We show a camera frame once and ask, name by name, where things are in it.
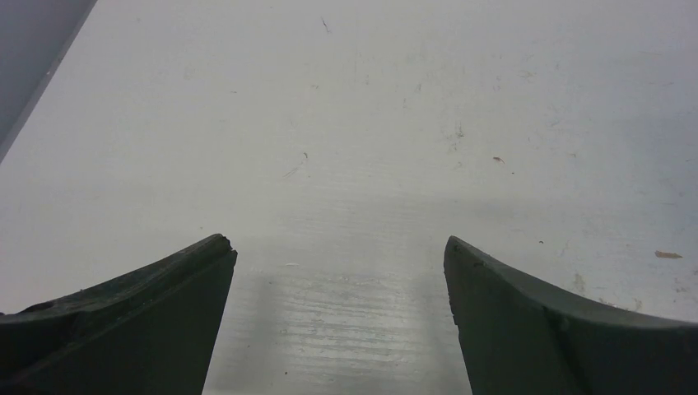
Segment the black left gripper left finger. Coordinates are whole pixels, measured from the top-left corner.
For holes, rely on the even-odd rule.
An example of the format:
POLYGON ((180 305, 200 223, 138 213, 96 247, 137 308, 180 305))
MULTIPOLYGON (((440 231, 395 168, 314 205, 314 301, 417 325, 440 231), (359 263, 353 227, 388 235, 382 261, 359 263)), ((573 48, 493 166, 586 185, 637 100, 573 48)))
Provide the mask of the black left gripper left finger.
POLYGON ((1 317, 4 394, 200 394, 236 251, 214 234, 1 317))

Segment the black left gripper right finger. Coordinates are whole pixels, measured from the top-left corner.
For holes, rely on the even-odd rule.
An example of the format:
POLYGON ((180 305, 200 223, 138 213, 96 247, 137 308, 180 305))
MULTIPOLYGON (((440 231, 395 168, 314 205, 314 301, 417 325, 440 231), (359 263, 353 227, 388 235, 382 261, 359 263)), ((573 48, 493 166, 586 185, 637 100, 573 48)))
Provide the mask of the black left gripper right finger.
POLYGON ((475 394, 697 391, 695 323, 584 298, 455 236, 444 274, 475 394))

